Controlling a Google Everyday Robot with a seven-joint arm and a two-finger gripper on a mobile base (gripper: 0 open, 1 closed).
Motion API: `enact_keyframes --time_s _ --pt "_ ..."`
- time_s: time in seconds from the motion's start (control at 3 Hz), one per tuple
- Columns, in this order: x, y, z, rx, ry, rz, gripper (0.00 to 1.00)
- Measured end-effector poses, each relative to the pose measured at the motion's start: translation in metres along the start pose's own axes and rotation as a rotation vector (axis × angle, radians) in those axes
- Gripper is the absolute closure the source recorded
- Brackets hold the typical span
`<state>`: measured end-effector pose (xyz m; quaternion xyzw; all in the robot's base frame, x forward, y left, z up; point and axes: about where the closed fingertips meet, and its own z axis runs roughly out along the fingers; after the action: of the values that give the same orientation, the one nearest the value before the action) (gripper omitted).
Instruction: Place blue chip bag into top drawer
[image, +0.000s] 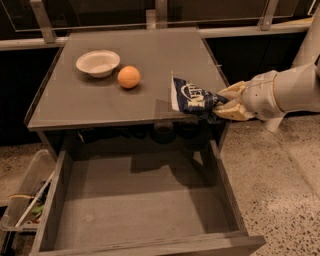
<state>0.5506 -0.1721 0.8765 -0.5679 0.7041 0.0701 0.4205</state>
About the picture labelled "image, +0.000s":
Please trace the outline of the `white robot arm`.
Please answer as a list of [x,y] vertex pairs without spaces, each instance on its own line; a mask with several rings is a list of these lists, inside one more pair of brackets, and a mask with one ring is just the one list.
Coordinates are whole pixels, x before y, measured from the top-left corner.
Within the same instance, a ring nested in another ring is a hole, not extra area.
[[287,113],[320,112],[320,7],[290,69],[259,74],[220,91],[229,99],[213,110],[218,117],[257,118],[276,131]]

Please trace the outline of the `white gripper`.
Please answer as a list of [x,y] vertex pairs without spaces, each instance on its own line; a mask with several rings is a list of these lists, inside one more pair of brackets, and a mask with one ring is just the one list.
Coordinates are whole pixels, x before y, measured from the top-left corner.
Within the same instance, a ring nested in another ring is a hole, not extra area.
[[[255,76],[249,82],[240,81],[221,90],[219,94],[231,101],[218,105],[213,112],[220,118],[234,121],[247,121],[254,116],[263,121],[283,118],[284,113],[275,100],[276,76],[276,71],[270,71]],[[232,100],[240,96],[242,103]]]

